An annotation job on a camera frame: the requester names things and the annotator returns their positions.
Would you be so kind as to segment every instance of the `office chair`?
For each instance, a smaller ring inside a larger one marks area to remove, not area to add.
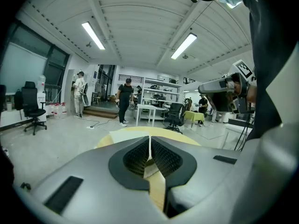
[[[168,117],[164,121],[169,121],[170,124],[168,127],[164,129],[169,129],[172,131],[176,131],[178,133],[183,134],[177,126],[182,126],[184,124],[184,113],[186,109],[183,104],[179,103],[172,103],[169,112],[168,112]]]
[[[28,128],[34,127],[33,129],[33,135],[36,134],[36,127],[37,126],[42,126],[45,127],[45,130],[47,130],[47,126],[44,124],[44,122],[39,122],[38,117],[45,114],[46,111],[43,109],[43,104],[42,103],[42,108],[38,108],[38,103],[37,103],[37,88],[34,82],[32,81],[26,81],[25,86],[22,87],[22,95],[23,95],[23,109],[24,109],[24,114],[25,117],[31,117],[32,123],[28,125],[24,131],[26,132]]]

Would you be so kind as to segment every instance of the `chair armrest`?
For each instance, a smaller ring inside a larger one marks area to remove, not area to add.
[[[43,110],[43,104],[45,104],[46,102],[40,102],[42,104],[42,110]]]

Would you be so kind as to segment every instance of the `ceiling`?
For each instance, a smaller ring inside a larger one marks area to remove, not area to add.
[[[28,15],[90,63],[116,64],[218,78],[238,59],[253,68],[249,11],[218,2],[190,0],[28,0]],[[106,50],[81,26],[90,22]],[[176,60],[171,55],[192,32],[197,40]]]

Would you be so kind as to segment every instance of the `white table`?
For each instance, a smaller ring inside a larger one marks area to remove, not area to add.
[[[154,111],[153,112],[153,118],[152,118],[153,119],[152,127],[154,127],[157,107],[155,107],[153,105],[142,105],[142,104],[138,104],[137,105],[136,126],[138,126],[138,121],[140,121],[140,109],[148,109],[149,110],[149,122],[150,122],[151,111],[152,110]]]
[[[224,133],[223,140],[222,140],[219,148],[223,148],[224,147],[224,144],[226,142],[226,139],[228,138],[228,134],[229,133],[235,134],[236,136],[239,137],[240,134],[242,133],[243,129],[244,129],[244,127],[242,127],[242,126],[231,125],[231,124],[227,124],[227,125],[224,125],[224,126],[225,126],[225,133]],[[248,130],[247,130],[247,136],[251,132],[251,130],[252,130],[252,128],[248,128]],[[245,128],[245,130],[243,132],[242,137],[240,138],[241,141],[243,140],[243,137],[244,137],[245,133],[246,133],[246,128]]]

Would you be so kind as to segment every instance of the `table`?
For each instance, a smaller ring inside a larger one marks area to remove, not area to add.
[[[159,136],[159,137],[165,137],[172,140],[177,140],[180,142],[184,142],[187,144],[193,144],[193,145],[199,145],[196,141],[193,139],[190,139],[189,137],[171,131],[167,129],[157,128],[157,127],[128,127],[128,128],[122,128],[118,130],[120,132],[130,132],[130,131],[145,131],[150,134],[150,136]],[[102,138],[96,148],[105,147],[108,145],[114,144],[113,139],[110,134],[107,134],[104,138]],[[163,211],[163,205],[164,205],[164,197],[165,197],[165,179],[163,178],[160,171],[156,172],[154,175],[146,178],[146,180],[149,181],[149,197],[153,200],[153,202],[158,206],[158,208]]]
[[[239,137],[240,134],[242,133],[243,129],[244,129],[243,126],[237,126],[237,125],[231,125],[231,124],[224,125],[224,127],[225,127],[225,133],[224,133],[223,140],[222,140],[219,148],[223,148],[224,147],[224,144],[225,144],[225,142],[226,142],[226,140],[228,138],[228,134],[229,133],[232,133],[232,134],[234,134],[234,135],[236,135],[236,136]],[[251,130],[252,130],[252,128],[248,128],[248,130],[247,130],[247,136],[251,132]],[[240,138],[241,141],[242,141],[245,133],[246,133],[246,128],[245,128],[245,130],[243,132],[242,137]]]
[[[196,113],[192,111],[185,111],[184,114],[184,119],[190,119],[192,124],[191,127],[193,126],[194,121],[201,120],[202,122],[205,121],[205,116],[203,113]]]
[[[153,110],[153,122],[152,122],[152,127],[154,127],[154,123],[155,123],[155,116],[156,116],[156,109],[157,107],[153,106],[153,105],[142,105],[142,104],[138,104],[137,105],[137,116],[136,116],[136,126],[138,126],[138,121],[140,121],[140,109],[148,109],[149,110],[149,122],[150,122],[150,114],[151,111]]]

